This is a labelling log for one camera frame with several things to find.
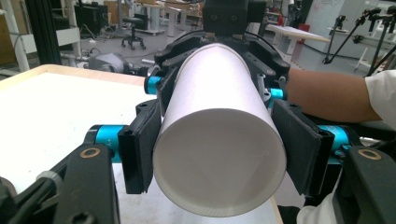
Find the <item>workbench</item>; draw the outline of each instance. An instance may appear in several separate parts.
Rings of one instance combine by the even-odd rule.
[[[60,65],[0,81],[0,176],[21,192],[78,147],[92,125],[130,124],[135,106],[155,98],[143,84],[142,77]],[[241,216],[200,217],[166,198],[155,178],[147,194],[127,195],[121,164],[113,170],[121,223],[282,223],[273,197]]]

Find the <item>white sleeve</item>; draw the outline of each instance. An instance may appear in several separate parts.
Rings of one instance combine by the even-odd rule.
[[[318,207],[303,207],[297,215],[297,224],[336,224],[332,197],[332,193],[328,194]]]
[[[365,79],[373,110],[396,130],[396,70],[387,70]]]

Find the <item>person's arm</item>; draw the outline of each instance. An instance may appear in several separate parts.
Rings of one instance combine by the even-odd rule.
[[[288,100],[306,114],[338,122],[381,120],[363,77],[290,69]]]

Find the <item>white cylinder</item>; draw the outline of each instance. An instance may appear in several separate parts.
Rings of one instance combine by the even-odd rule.
[[[274,194],[282,140],[234,50],[211,44],[182,64],[153,163],[163,193],[201,216],[244,214]]]

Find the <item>office chair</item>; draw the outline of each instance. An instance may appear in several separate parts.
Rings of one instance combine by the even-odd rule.
[[[123,47],[125,47],[124,41],[128,41],[129,46],[131,46],[131,49],[134,49],[134,42],[140,42],[140,46],[142,47],[142,49],[146,49],[145,44],[143,43],[143,38],[135,36],[135,25],[136,24],[143,24],[143,20],[138,19],[138,18],[123,18],[122,19],[123,22],[128,22],[131,23],[131,27],[132,27],[132,34],[129,36],[126,36],[122,39],[122,43],[121,45]]]

